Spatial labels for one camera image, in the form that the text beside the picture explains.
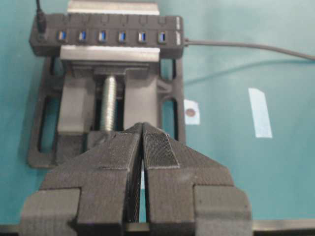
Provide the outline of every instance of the metal bar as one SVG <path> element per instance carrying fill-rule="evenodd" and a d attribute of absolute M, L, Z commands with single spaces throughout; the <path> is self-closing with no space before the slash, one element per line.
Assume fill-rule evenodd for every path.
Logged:
<path fill-rule="evenodd" d="M 62 45 L 63 60 L 158 62 L 159 48 Z"/>
<path fill-rule="evenodd" d="M 19 225 L 0 225 L 0 235 L 17 234 Z M 310 220 L 256 220 L 253 221 L 255 236 L 283 235 L 310 236 L 315 235 L 315 219 Z M 149 234 L 149 223 L 127 223 L 125 232 L 130 234 Z"/>
<path fill-rule="evenodd" d="M 101 13 L 159 15 L 158 5 L 154 2 L 110 2 L 110 1 L 76 1 L 68 4 L 68 13 Z"/>
<path fill-rule="evenodd" d="M 255 236 L 259 235 L 315 235 L 315 219 L 257 220 L 253 222 Z"/>

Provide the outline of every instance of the brown dot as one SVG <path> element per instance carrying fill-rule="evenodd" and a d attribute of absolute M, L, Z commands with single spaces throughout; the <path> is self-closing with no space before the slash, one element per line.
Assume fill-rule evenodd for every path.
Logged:
<path fill-rule="evenodd" d="M 194 116 L 196 115 L 195 110 L 192 109 L 192 108 L 187 109 L 185 113 L 186 113 L 186 115 L 189 116 L 189 117 L 194 117 Z"/>

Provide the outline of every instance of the blue usb port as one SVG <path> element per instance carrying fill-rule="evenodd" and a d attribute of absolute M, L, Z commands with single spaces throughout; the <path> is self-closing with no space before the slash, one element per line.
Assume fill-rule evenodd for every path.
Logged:
<path fill-rule="evenodd" d="M 125 31 L 119 33 L 118 40 L 121 43 L 125 43 L 126 42 L 126 32 Z"/>
<path fill-rule="evenodd" d="M 86 31 L 81 31 L 80 34 L 79 34 L 79 41 L 86 41 L 87 39 L 87 33 Z"/>
<path fill-rule="evenodd" d="M 166 33 L 161 32 L 158 34 L 158 42 L 159 43 L 166 43 Z"/>
<path fill-rule="evenodd" d="M 59 41 L 65 41 L 67 38 L 67 34 L 65 31 L 59 31 L 58 32 L 58 40 Z"/>
<path fill-rule="evenodd" d="M 101 32 L 99 32 L 98 40 L 99 40 L 99 42 L 101 42 L 101 43 L 106 42 L 106 31 L 101 31 Z"/>
<path fill-rule="evenodd" d="M 139 38 L 138 41 L 139 43 L 145 43 L 146 42 L 146 33 L 145 32 L 140 32 L 139 33 Z"/>

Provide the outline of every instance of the white label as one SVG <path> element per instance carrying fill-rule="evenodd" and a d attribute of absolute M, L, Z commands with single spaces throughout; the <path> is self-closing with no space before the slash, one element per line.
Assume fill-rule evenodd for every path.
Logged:
<path fill-rule="evenodd" d="M 178 31 L 176 31 L 176 43 L 177 45 L 181 45 L 182 43 L 181 34 Z"/>
<path fill-rule="evenodd" d="M 272 138 L 271 125 L 265 94 L 256 89 L 249 88 L 252 106 L 252 118 L 255 127 L 256 138 Z"/>
<path fill-rule="evenodd" d="M 176 17 L 176 28 L 177 30 L 181 29 L 181 19 L 179 17 Z"/>
<path fill-rule="evenodd" d="M 185 123 L 200 125 L 199 105 L 194 101 L 184 100 Z"/>

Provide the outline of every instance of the gray cable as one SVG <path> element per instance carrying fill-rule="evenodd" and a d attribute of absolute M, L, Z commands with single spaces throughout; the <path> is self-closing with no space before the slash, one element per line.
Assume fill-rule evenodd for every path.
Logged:
<path fill-rule="evenodd" d="M 238 47 L 238 48 L 256 48 L 263 49 L 268 51 L 273 51 L 277 53 L 287 54 L 298 58 L 315 60 L 315 56 L 307 55 L 304 53 L 299 53 L 283 48 L 271 47 L 261 44 L 252 44 L 252 43 L 237 43 L 237 42 L 215 42 L 215 41 L 200 41 L 200 40 L 185 40 L 185 46 L 190 45 L 200 45 L 200 46 L 220 46 L 220 47 Z"/>

